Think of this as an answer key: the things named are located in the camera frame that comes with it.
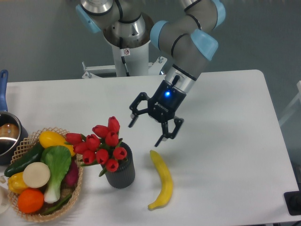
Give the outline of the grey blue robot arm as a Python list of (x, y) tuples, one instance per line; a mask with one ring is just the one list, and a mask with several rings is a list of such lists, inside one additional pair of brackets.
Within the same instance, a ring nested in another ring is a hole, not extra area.
[(140, 0), (82, 0), (76, 6), (84, 26), (102, 32), (111, 45), (118, 77), (148, 74), (149, 44), (173, 58), (154, 95), (142, 92), (129, 107), (132, 122), (146, 113), (161, 124), (160, 140), (175, 138), (183, 124), (175, 113), (218, 49), (209, 32), (226, 16), (218, 0), (182, 0), (180, 5), (185, 14), (174, 23), (154, 23)]

